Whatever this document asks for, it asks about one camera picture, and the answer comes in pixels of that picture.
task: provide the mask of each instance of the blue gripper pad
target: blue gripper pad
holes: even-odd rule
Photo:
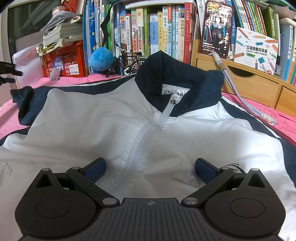
[[[205,184],[209,183],[221,173],[220,169],[213,166],[203,158],[198,158],[195,161],[195,172]]]
[[[104,175],[106,171],[106,161],[104,158],[98,158],[87,166],[81,168],[80,173],[93,183]]]

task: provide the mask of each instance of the silver screw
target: silver screw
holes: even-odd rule
[[[114,197],[106,197],[103,199],[105,205],[114,205],[117,202],[117,199]]]
[[[195,197],[187,197],[184,199],[184,202],[187,204],[187,205],[195,205],[198,203],[198,199],[195,198]]]

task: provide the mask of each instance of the blue plush toy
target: blue plush toy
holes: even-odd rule
[[[111,66],[113,61],[112,53],[105,47],[100,47],[89,57],[89,66],[93,70],[104,71]]]

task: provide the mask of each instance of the red basket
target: red basket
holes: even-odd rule
[[[42,71],[44,77],[50,76],[50,73],[53,69],[53,62],[57,59],[62,60],[63,62],[63,71],[61,72],[60,76],[86,77],[82,41],[43,55]]]
[[[77,0],[63,0],[61,5],[65,7],[67,12],[76,12]]]

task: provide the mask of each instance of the white zipper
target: white zipper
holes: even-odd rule
[[[110,187],[106,189],[108,193],[116,195],[116,193],[119,190],[121,190],[124,186],[130,183],[135,173],[137,172],[139,164],[142,162],[143,155],[151,139],[153,138],[153,136],[157,131],[162,130],[175,104],[176,104],[176,101],[175,101],[174,95],[171,95],[169,103],[167,104],[164,111],[160,115],[157,123],[155,125],[148,123],[141,129],[141,131],[139,132],[138,136],[136,137],[132,145],[126,165],[121,175],[115,181],[115,183],[113,183]]]

